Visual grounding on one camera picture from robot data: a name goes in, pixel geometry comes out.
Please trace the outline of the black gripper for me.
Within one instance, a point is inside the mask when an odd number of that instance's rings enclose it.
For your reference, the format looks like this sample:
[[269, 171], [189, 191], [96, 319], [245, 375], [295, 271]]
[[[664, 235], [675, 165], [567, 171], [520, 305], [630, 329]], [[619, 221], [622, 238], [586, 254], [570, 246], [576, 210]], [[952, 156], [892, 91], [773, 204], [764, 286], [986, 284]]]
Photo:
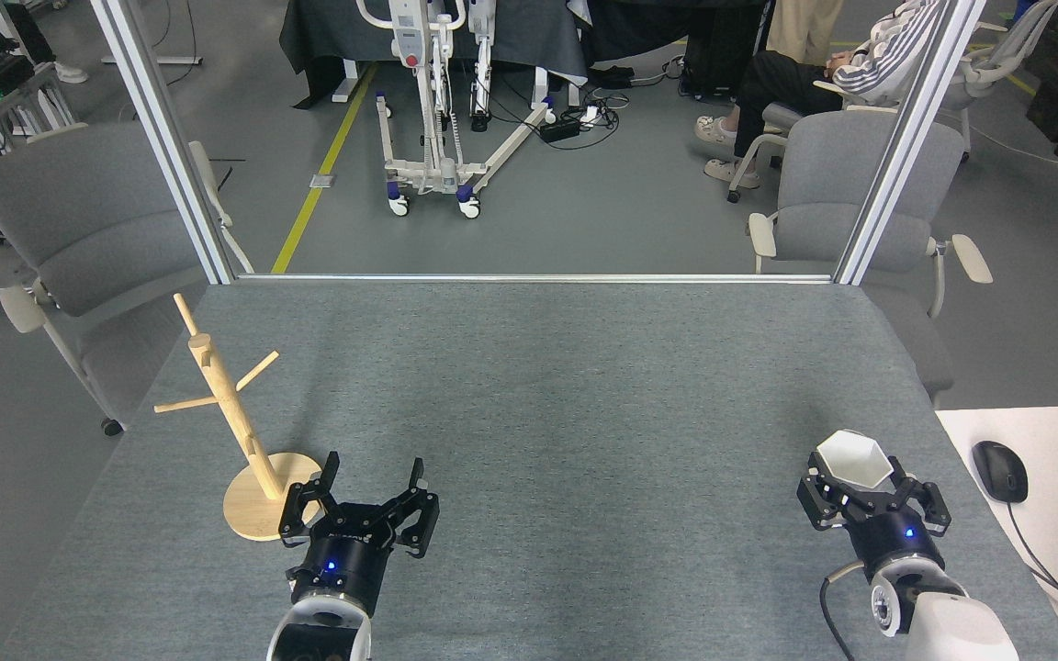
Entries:
[[[895, 490], [887, 502], [889, 513], [871, 516], [864, 521], [860, 513], [850, 513], [849, 504], [860, 503], [861, 486], [839, 469], [831, 467], [822, 454], [807, 457], [806, 470], [796, 492], [799, 503], [816, 530], [845, 526], [857, 559], [864, 563], [868, 581], [887, 562], [900, 556], [919, 555], [935, 561], [944, 569], [943, 556], [929, 536], [943, 537], [952, 524], [940, 486], [908, 473], [898, 459], [887, 461], [893, 469], [889, 478]], [[915, 511], [902, 511], [911, 501], [920, 507], [922, 516]]]
[[[438, 495], [423, 478], [424, 461], [416, 457], [409, 484], [382, 506], [344, 503], [332, 496], [340, 456], [330, 451], [318, 477], [291, 484], [282, 502], [278, 536], [285, 547], [309, 541], [305, 561], [290, 569], [291, 602], [310, 595], [349, 599], [366, 614], [377, 600], [394, 545], [408, 547], [408, 555], [423, 559], [440, 513]], [[305, 508], [318, 502], [324, 514], [305, 524]]]

